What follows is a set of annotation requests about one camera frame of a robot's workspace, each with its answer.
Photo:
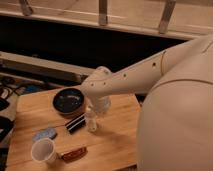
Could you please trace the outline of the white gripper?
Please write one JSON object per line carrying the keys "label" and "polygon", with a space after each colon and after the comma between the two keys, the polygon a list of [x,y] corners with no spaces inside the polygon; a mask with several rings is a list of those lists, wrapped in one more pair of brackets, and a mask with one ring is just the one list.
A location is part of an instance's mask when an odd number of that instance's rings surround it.
{"label": "white gripper", "polygon": [[111,101],[108,96],[101,97],[101,98],[91,98],[90,104],[91,104],[92,110],[97,115],[102,115],[108,111],[111,105]]}

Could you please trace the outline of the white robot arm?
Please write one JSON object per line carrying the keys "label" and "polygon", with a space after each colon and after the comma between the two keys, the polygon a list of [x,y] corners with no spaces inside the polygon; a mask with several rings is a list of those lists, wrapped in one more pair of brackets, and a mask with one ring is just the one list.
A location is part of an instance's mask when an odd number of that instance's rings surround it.
{"label": "white robot arm", "polygon": [[146,96],[137,127],[138,171],[213,171],[213,34],[162,50],[81,85],[93,110],[113,94]]}

